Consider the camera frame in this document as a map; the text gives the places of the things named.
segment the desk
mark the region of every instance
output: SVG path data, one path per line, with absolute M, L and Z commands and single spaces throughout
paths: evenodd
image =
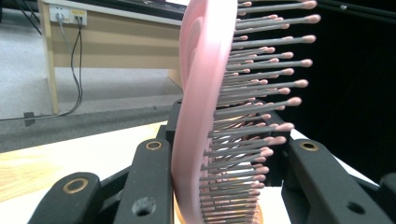
M 70 55 L 58 22 L 50 21 L 50 4 L 87 10 L 87 25 L 82 27 L 83 67 L 168 69 L 169 77 L 181 87 L 178 74 L 181 21 L 71 1 L 38 0 L 47 52 L 46 73 L 55 114 L 59 113 L 55 67 L 69 67 Z M 74 42 L 78 27 L 65 24 L 64 31 L 68 40 Z
M 0 223 L 27 223 L 40 200 L 60 178 L 90 172 L 105 179 L 131 165 L 136 147 L 154 138 L 166 122 L 81 137 L 0 154 Z M 294 139 L 306 138 L 293 130 Z M 351 174 L 370 181 L 340 161 Z M 289 224 L 281 188 L 262 189 L 265 224 Z

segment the pink plastic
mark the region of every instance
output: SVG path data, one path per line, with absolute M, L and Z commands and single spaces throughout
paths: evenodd
M 184 89 L 172 155 L 177 203 L 189 224 L 203 223 L 199 204 L 200 168 L 225 66 L 233 42 L 237 1 L 191 0 L 180 31 Z

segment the black cable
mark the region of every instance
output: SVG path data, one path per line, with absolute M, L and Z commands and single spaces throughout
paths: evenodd
M 80 18 L 78 18 L 78 35 L 72 50 L 72 55 L 71 55 L 71 60 L 70 60 L 70 67 L 72 69 L 72 73 L 73 73 L 73 79 L 76 83 L 76 87 L 78 89 L 78 99 L 76 101 L 76 104 L 73 106 L 73 108 L 65 113 L 62 114 L 58 114 L 58 115 L 43 115 L 43 116 L 34 116 L 32 118 L 18 118 L 18 119 L 0 119 L 0 121 L 13 121 L 13 120 L 32 120 L 32 119 L 51 119 L 51 118 L 58 118 L 58 117 L 62 117 L 62 116 L 66 116 L 66 115 L 70 115 L 73 112 L 75 112 L 78 107 L 81 105 L 82 102 L 82 85 L 81 85 L 81 65 L 82 65 L 82 34 L 81 34 L 81 29 L 82 29 L 82 21 L 80 20 Z M 76 77 L 76 73 L 74 70 L 74 65 L 73 65 L 73 60 L 74 60 L 74 52 L 76 50 L 76 45 L 79 41 L 79 69 L 78 69 L 78 79 Z
M 72 68 L 72 72 L 73 72 L 73 79 L 75 80 L 76 87 L 78 89 L 78 99 L 77 99 L 76 104 L 74 105 L 74 107 L 70 111 L 64 113 L 65 115 L 69 115 L 69 114 L 75 112 L 77 110 L 77 108 L 81 105 L 81 101 L 82 101 L 82 85 L 81 85 L 82 37 L 81 37 L 81 27 L 82 27 L 82 22 L 80 23 L 80 20 L 78 18 L 78 35 L 77 35 L 77 38 L 76 38 L 76 42 L 75 42 L 75 44 L 73 46 L 72 60 L 71 60 L 71 64 L 70 64 L 70 66 Z M 74 66 L 73 66 L 74 52 L 76 50 L 76 45 L 77 45 L 78 39 L 79 39 L 79 74 L 78 74 L 79 82 L 77 80 L 76 73 L 75 73 Z
M 22 2 L 25 4 L 25 6 L 26 6 L 27 8 L 29 8 L 30 12 L 31 12 L 32 15 L 35 17 L 35 19 L 36 19 L 38 22 L 40 22 L 40 19 L 37 17 L 37 15 L 36 15 L 35 12 L 32 10 L 32 8 L 29 6 L 29 4 L 27 4 L 25 0 L 22 0 Z
M 18 8 L 19 8 L 20 11 L 23 13 L 23 15 L 26 17 L 26 19 L 27 19 L 30 23 L 32 23 L 32 25 L 35 27 L 35 29 L 38 31 L 38 33 L 39 33 L 40 35 L 42 35 L 42 34 L 41 34 L 41 31 L 38 29 L 38 27 L 35 25 L 35 23 L 29 18 L 29 16 L 26 14 L 26 12 L 24 12 L 23 8 L 22 8 L 21 5 L 18 3 L 18 1 L 17 1 L 17 0 L 14 0 L 14 2 L 17 4 Z

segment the desk leg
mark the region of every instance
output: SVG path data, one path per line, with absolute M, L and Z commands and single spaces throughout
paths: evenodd
M 52 111 L 59 114 L 58 91 L 56 86 L 55 67 L 53 61 L 52 34 L 50 29 L 50 6 L 38 0 L 38 10 L 40 12 L 41 30 L 43 33 L 44 51 L 46 52 L 47 76 L 49 83 L 49 94 L 52 103 Z
M 168 70 L 168 77 L 175 82 L 182 90 L 183 90 L 183 85 L 181 84 L 181 76 L 180 76 L 180 70 L 178 69 L 169 69 Z

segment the threaded hole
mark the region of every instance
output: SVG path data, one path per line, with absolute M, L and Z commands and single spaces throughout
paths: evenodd
M 144 197 L 136 200 L 132 206 L 132 212 L 138 217 L 145 217 L 155 211 L 157 207 L 153 198 Z
M 357 214 L 361 214 L 362 215 L 362 214 L 365 213 L 364 208 L 361 207 L 360 205 L 358 205 L 357 203 L 349 202 L 346 205 L 346 207 L 349 208 L 349 210 L 351 210 L 352 212 L 357 213 Z

